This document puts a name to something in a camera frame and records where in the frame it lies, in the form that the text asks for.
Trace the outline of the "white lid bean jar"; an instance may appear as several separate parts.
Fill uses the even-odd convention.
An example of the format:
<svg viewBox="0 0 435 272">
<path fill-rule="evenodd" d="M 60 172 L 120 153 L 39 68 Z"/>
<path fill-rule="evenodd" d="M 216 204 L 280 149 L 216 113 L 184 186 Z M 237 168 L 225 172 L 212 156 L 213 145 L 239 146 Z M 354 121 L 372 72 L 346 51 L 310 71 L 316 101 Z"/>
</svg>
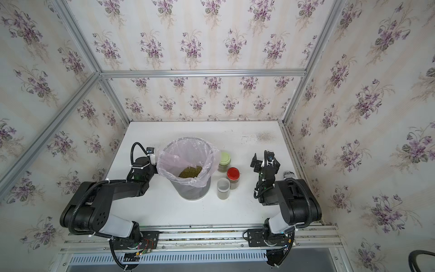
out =
<svg viewBox="0 0 435 272">
<path fill-rule="evenodd" d="M 226 178 L 221 178 L 217 181 L 217 196 L 221 200 L 225 200 L 229 197 L 231 190 L 231 183 Z"/>
</svg>

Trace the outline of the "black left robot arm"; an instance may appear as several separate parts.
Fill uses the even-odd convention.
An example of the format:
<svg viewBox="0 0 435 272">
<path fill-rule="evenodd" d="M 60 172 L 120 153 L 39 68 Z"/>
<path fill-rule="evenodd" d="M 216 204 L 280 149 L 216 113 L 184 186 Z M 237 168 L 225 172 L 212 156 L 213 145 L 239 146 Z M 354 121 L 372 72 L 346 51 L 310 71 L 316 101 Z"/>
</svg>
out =
<svg viewBox="0 0 435 272">
<path fill-rule="evenodd" d="M 133 244 L 144 238 L 139 223 L 111 214 L 116 200 L 143 196 L 157 174 L 155 149 L 139 142 L 130 150 L 130 171 L 125 179 L 83 182 L 60 216 L 60 225 L 72 235 L 91 235 Z"/>
</svg>

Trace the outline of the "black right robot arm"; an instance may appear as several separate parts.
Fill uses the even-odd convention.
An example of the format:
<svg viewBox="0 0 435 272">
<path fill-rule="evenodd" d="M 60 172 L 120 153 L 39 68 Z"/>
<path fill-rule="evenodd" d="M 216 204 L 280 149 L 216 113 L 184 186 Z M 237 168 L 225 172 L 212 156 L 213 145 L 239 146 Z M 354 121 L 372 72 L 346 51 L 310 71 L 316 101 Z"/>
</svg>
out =
<svg viewBox="0 0 435 272">
<path fill-rule="evenodd" d="M 280 163 L 272 151 L 265 151 L 263 160 L 253 156 L 251 168 L 258 174 L 254 199 L 263 206 L 279 206 L 279 212 L 267 218 L 261 228 L 247 230 L 250 247 L 275 247 L 288 243 L 296 230 L 307 228 L 322 218 L 321 207 L 307 182 L 287 171 L 276 179 Z"/>
</svg>

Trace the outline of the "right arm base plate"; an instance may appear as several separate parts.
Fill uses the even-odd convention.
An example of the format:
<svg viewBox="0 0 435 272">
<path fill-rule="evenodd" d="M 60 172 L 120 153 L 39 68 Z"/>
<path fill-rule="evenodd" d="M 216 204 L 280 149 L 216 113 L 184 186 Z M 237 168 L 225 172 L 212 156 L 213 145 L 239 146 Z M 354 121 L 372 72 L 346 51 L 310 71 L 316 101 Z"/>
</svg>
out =
<svg viewBox="0 0 435 272">
<path fill-rule="evenodd" d="M 291 244 L 294 236 L 294 232 L 273 234 L 260 228 L 248 229 L 242 234 L 242 238 L 250 248 L 285 247 Z"/>
</svg>

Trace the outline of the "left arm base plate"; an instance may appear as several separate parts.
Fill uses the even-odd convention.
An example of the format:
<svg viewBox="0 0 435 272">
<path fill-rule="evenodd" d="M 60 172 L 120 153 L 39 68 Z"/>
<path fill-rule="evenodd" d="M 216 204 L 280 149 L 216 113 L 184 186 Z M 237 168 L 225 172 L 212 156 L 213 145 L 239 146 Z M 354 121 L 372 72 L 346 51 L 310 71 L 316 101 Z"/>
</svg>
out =
<svg viewBox="0 0 435 272">
<path fill-rule="evenodd" d="M 114 250 L 138 250 L 150 252 L 157 248 L 159 235 L 159 231 L 140 231 L 138 239 L 134 240 L 132 236 L 129 238 L 115 238 L 114 240 L 109 241 L 112 243 L 109 247 Z"/>
</svg>

